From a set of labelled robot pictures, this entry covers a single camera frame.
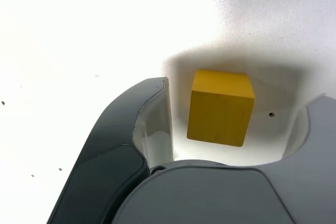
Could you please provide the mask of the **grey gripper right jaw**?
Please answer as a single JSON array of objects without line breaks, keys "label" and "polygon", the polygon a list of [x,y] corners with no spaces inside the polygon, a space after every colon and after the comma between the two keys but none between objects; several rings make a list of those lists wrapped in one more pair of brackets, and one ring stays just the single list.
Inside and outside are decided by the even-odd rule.
[{"label": "grey gripper right jaw", "polygon": [[335,99],[307,108],[303,145],[280,161],[167,164],[126,198],[114,223],[335,223]]}]

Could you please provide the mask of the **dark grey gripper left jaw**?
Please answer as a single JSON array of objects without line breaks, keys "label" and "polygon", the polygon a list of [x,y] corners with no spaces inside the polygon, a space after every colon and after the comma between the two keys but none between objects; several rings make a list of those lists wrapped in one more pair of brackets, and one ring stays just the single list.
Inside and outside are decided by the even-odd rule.
[{"label": "dark grey gripper left jaw", "polygon": [[173,160],[169,80],[127,89],[92,128],[49,217],[49,223],[112,223],[150,168]]}]

